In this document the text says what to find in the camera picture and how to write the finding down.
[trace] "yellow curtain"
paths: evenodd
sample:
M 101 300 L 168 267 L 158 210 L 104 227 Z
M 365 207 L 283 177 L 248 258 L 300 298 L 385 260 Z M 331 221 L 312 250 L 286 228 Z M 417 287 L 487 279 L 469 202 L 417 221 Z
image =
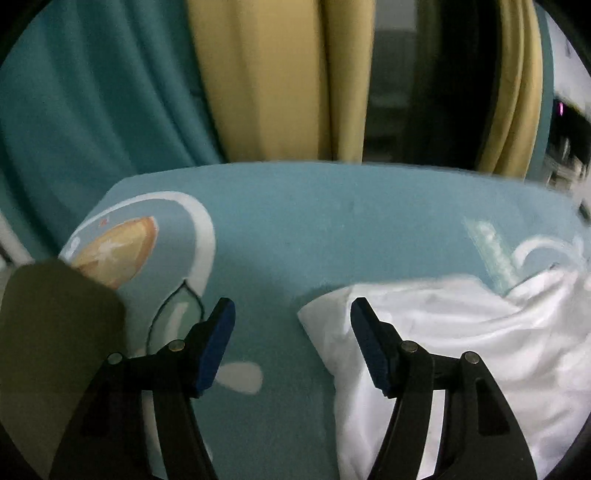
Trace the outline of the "yellow curtain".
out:
M 501 72 L 491 131 L 478 170 L 524 178 L 542 96 L 542 47 L 532 0 L 499 0 Z
M 361 162 L 375 0 L 187 0 L 231 161 Z

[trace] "light blue blanket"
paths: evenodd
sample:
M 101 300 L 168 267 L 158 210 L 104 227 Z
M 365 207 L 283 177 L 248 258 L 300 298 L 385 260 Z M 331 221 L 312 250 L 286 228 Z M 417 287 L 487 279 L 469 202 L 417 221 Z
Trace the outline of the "light blue blanket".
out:
M 118 183 L 63 256 L 121 282 L 131 355 L 145 352 L 151 324 L 150 351 L 188 331 L 200 316 L 192 293 L 206 316 L 219 297 L 234 300 L 222 372 L 194 404 L 199 427 L 220 478 L 301 480 L 338 477 L 334 387 L 301 306 L 353 283 L 456 273 L 502 293 L 555 262 L 584 266 L 589 247 L 570 200 L 535 185 L 396 166 L 232 164 Z M 151 462 L 164 477 L 155 449 Z

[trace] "crumpled white fabric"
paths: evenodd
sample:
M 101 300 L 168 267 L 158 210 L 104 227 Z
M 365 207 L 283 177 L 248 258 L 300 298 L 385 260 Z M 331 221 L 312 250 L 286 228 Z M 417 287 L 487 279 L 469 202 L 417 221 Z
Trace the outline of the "crumpled white fabric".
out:
M 313 300 L 298 316 L 335 377 L 340 478 L 367 478 L 394 406 L 371 381 L 350 324 L 366 297 L 383 322 L 430 353 L 477 352 L 522 428 L 538 478 L 574 441 L 591 411 L 591 277 L 544 271 L 500 297 L 478 278 L 359 284 Z M 433 473 L 443 418 L 435 392 L 418 478 Z

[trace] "teal curtain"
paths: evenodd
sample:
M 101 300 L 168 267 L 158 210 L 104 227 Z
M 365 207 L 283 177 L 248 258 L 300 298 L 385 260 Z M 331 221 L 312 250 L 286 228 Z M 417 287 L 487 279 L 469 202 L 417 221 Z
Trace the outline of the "teal curtain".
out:
M 0 68 L 0 210 L 55 253 L 121 179 L 220 163 L 212 125 L 184 0 L 53 0 Z

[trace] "blue gripper pad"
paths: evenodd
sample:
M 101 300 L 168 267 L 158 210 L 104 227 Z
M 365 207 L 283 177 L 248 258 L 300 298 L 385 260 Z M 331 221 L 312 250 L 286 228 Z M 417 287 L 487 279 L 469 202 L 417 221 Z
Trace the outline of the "blue gripper pad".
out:
M 392 331 L 385 331 L 366 298 L 358 298 L 352 303 L 351 326 L 363 359 L 374 386 L 385 396 L 389 396 L 388 393 L 394 387 L 390 376 L 390 361 L 392 357 L 398 358 L 395 342 L 400 337 L 391 325 L 385 325 L 391 327 L 393 334 Z
M 191 328 L 185 341 L 195 352 L 198 364 L 195 390 L 201 395 L 212 386 L 236 321 L 236 307 L 230 299 L 220 299 L 208 320 Z

